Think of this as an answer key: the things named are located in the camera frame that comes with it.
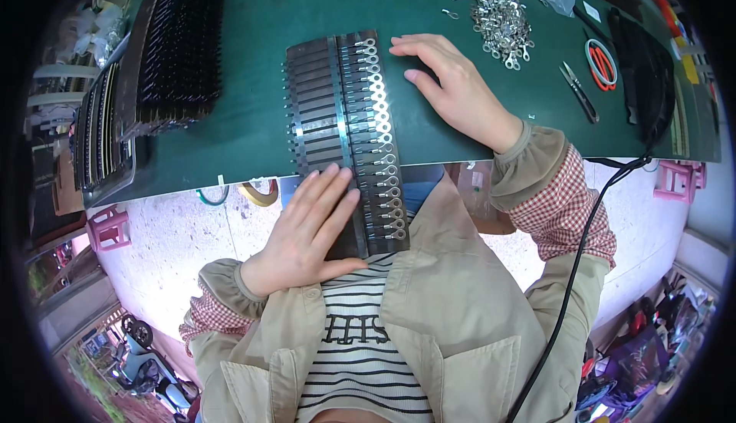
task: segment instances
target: red checkered sleeve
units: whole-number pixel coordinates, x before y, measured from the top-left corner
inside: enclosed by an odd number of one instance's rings
[[[179,326],[179,335],[184,340],[189,357],[192,357],[189,342],[193,337],[212,331],[244,336],[253,323],[253,319],[244,318],[217,301],[201,282],[199,288],[202,289],[202,296],[190,299],[189,315],[185,324]]]
[[[569,145],[565,160],[550,183],[535,196],[509,211],[511,222],[531,234],[545,262],[559,255],[575,253],[585,222],[598,199],[598,191],[585,185],[583,159]],[[584,253],[602,257],[616,266],[616,236],[608,226],[606,208],[601,204],[588,230]]]

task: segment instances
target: woman's left hand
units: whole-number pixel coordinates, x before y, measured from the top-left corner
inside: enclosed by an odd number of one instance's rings
[[[361,197],[358,189],[352,189],[340,200],[352,176],[350,169],[332,164],[322,174],[314,171],[304,179],[276,221],[266,247],[241,265],[241,277],[253,295],[265,297],[368,267],[358,258],[325,262]]]

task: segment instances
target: scooter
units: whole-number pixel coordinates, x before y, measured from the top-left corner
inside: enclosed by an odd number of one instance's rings
[[[199,395],[197,385],[179,379],[165,357],[151,348],[153,333],[148,324],[127,315],[122,328],[125,341],[113,354],[118,364],[112,375],[118,384],[134,395],[154,393],[174,414],[174,421],[188,421],[187,410]]]

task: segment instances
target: black and white striped shirt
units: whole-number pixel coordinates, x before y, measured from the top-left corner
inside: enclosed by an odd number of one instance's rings
[[[381,299],[395,253],[322,283],[325,336],[309,370],[297,419],[331,408],[369,410],[394,423],[434,421],[427,396],[383,328]]]

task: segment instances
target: black pouch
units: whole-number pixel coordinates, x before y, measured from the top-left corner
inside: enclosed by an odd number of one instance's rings
[[[616,8],[608,25],[618,56],[629,123],[639,125],[647,152],[662,141],[675,106],[674,64],[669,51]]]

